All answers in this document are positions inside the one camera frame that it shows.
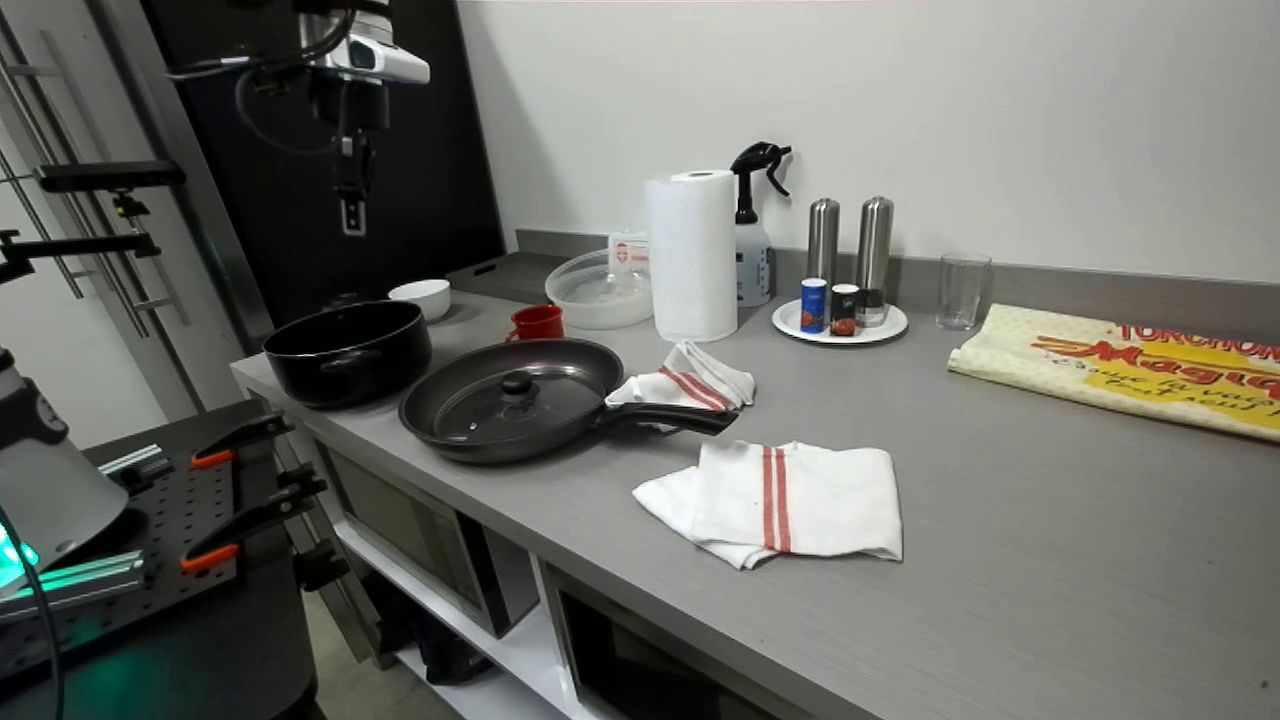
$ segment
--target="frying pan handle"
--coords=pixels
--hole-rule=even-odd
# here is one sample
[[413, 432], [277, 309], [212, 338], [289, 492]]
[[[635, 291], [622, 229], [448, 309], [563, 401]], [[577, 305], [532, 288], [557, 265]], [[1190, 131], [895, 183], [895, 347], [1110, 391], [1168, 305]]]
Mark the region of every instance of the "frying pan handle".
[[706, 412], [706, 406], [678, 406], [678, 404], [622, 404], [599, 416], [599, 427], [603, 424], [640, 424], [640, 420], [722, 436], [738, 420], [738, 412]]

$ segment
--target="white plate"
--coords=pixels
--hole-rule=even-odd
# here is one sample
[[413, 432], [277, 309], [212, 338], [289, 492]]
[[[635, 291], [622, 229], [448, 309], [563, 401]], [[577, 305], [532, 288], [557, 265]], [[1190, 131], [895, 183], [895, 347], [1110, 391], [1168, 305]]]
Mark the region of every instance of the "white plate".
[[889, 345], [899, 333], [910, 333], [910, 313], [899, 313], [895, 305], [884, 305], [884, 313], [889, 317], [875, 329], [856, 329], [854, 334], [827, 334], [827, 333], [799, 333], [799, 298], [794, 298], [771, 313], [771, 329], [783, 334], [798, 334], [799, 345], [836, 345], [836, 347]]

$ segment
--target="green light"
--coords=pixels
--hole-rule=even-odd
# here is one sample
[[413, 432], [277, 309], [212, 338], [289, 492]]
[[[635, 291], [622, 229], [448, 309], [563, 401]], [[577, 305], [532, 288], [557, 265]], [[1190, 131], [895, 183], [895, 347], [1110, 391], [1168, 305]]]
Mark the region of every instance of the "green light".
[[7, 532], [0, 528], [0, 586], [17, 585], [22, 575], [23, 575], [23, 564], [22, 564]]

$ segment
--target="folded towel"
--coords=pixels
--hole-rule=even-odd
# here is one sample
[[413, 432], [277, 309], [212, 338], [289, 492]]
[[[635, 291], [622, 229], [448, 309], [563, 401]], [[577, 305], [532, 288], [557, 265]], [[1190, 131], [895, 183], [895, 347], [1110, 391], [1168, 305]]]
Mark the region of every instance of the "folded towel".
[[622, 404], [682, 404], [738, 412], [758, 401], [758, 375], [722, 363], [695, 345], [678, 345], [655, 370], [628, 375], [615, 391], [603, 396], [609, 406]]
[[640, 485], [635, 498], [732, 568], [783, 553], [903, 556], [893, 461], [881, 449], [712, 440], [695, 468]]

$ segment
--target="plastic container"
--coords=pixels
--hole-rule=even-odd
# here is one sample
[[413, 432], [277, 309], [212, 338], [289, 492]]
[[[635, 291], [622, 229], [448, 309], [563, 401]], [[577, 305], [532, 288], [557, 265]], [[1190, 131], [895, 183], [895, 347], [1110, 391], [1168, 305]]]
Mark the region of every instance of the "plastic container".
[[609, 246], [559, 265], [545, 291], [563, 313], [563, 329], [622, 329], [654, 317], [646, 273], [609, 267]]

